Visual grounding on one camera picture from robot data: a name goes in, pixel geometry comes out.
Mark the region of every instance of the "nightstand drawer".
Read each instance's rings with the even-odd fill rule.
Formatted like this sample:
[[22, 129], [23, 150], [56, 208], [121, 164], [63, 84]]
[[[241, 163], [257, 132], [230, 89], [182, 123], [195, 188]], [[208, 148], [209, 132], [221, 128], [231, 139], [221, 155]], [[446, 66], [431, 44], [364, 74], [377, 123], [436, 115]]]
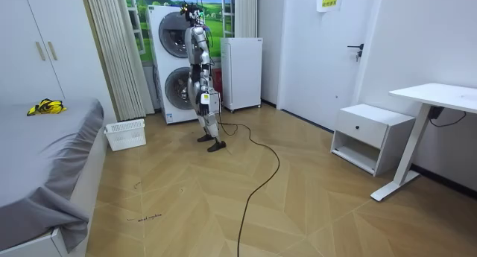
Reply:
[[382, 122], [340, 110], [336, 130], [376, 148], [381, 148], [388, 126]]

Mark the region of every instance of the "desk leg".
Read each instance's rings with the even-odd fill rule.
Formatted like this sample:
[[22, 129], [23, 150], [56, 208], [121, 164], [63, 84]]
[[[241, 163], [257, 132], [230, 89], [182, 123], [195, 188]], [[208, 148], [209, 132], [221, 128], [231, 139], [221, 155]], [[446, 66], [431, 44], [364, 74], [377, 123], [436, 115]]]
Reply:
[[396, 175], [394, 175], [394, 180], [381, 187], [378, 191], [372, 193], [371, 197], [374, 200], [381, 201], [383, 198], [397, 191], [397, 189], [399, 189], [401, 186], [405, 185], [419, 175], [415, 171], [410, 171], [409, 168], [411, 167], [412, 159], [414, 158], [415, 149], [419, 145], [427, 123], [429, 122], [428, 115], [430, 109], [430, 104], [422, 104], [420, 107], [419, 115], [417, 116], [414, 127], [412, 128], [408, 144], [405, 146], [401, 162], [397, 168]]

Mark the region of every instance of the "white plastic crate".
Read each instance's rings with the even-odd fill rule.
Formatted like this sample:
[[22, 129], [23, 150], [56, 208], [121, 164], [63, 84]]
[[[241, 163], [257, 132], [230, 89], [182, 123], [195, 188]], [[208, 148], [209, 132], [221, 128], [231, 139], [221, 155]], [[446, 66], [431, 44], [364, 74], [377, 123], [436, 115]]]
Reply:
[[113, 151], [146, 144], [144, 119], [107, 124], [104, 129]]

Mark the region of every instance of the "humanoid robot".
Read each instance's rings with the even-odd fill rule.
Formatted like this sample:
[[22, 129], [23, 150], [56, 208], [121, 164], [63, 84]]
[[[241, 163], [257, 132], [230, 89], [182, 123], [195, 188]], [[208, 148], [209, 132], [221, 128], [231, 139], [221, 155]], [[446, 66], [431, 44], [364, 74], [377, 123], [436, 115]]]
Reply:
[[186, 30], [187, 57], [191, 64], [189, 79], [187, 80], [187, 92], [189, 101], [197, 113], [199, 123], [206, 133], [197, 141], [215, 140], [215, 144], [207, 149], [209, 152], [215, 152], [227, 145], [218, 135], [215, 114], [209, 110], [209, 93], [214, 89], [210, 78], [209, 43], [206, 36], [206, 26], [201, 20], [202, 10], [195, 4], [184, 2], [180, 13], [186, 15], [186, 20], [191, 25]]

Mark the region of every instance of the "desk top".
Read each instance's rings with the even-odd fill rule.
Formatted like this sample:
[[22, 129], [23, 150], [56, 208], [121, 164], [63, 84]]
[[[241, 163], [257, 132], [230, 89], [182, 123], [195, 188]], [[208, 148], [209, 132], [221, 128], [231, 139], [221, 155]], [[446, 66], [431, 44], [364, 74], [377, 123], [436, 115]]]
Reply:
[[427, 83], [389, 92], [389, 95], [425, 104], [477, 113], [477, 89]]

